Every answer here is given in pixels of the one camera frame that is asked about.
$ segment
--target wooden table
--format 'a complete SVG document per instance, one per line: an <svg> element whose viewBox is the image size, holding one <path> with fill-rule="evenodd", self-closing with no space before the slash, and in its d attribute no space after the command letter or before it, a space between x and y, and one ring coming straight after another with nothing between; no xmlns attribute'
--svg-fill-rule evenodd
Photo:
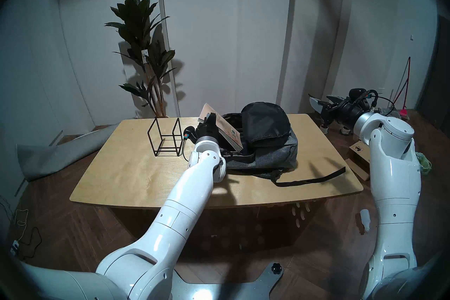
<svg viewBox="0 0 450 300"><path fill-rule="evenodd" d="M159 119L163 134L170 134L175 118ZM289 115L298 139L297 167L281 175L279 182L323 177L346 166L346 172L324 183L279 188L270 180L227 173L214 184L208 208L248 207L311 201L361 192L363 187L351 169L306 114ZM125 120L103 145L70 196L74 202L111 208L151 209L163 205L181 174L187 169L183 156L155 157L147 136L152 119ZM196 117L180 118L181 130L198 124ZM158 138L157 128L151 132ZM194 148L185 143L185 155ZM126 209L114 209L129 215ZM119 220L130 219L129 216Z"/></svg>

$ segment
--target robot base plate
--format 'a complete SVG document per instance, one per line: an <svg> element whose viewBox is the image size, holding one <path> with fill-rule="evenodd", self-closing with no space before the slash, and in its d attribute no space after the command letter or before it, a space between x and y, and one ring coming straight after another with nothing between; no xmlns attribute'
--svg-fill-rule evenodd
<svg viewBox="0 0 450 300"><path fill-rule="evenodd" d="M186 283L173 271L172 300L269 300L269 294L283 275L283 267L277 263L270 263L254 282L224 283L224 284L193 284Z"/></svg>

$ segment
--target potted plant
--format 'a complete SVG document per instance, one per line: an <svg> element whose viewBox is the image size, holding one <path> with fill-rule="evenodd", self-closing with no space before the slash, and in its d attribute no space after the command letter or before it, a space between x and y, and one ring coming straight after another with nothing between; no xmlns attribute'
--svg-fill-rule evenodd
<svg viewBox="0 0 450 300"><path fill-rule="evenodd" d="M157 2L150 4L150 0L125 0L123 4L117 4L117 8L111 7L116 16L124 23L109 22L106 27L115 27L121 38L128 42L131 48L127 49L126 54L121 54L132 59L144 71L146 81L136 86L125 83L120 85L122 89L138 97L143 98L149 105L156 117L166 117L164 110L164 95L162 93L162 78L173 69L166 71L167 63L175 56L174 50L165 50L159 40L152 40L150 32L162 21L164 17L155 23L159 14L150 20Z"/></svg>

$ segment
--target book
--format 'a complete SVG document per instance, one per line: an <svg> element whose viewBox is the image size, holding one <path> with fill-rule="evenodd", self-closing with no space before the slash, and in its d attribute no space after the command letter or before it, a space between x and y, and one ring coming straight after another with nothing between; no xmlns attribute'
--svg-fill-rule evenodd
<svg viewBox="0 0 450 300"><path fill-rule="evenodd" d="M219 133L222 134L236 151L242 151L241 134L208 104L203 106L198 121L203 123L205 117L208 117L208 115L212 113L216 114L216 126L219 128Z"/></svg>

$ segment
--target label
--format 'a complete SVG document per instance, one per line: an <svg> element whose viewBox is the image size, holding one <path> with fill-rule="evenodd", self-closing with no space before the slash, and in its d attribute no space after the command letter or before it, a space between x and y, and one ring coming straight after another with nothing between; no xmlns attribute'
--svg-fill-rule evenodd
<svg viewBox="0 0 450 300"><path fill-rule="evenodd" d="M149 56L149 50L148 49L143 49L142 51L141 51L141 54L142 54L142 62L144 63L144 64L147 64L147 59L145 59L145 57L147 56Z"/></svg>

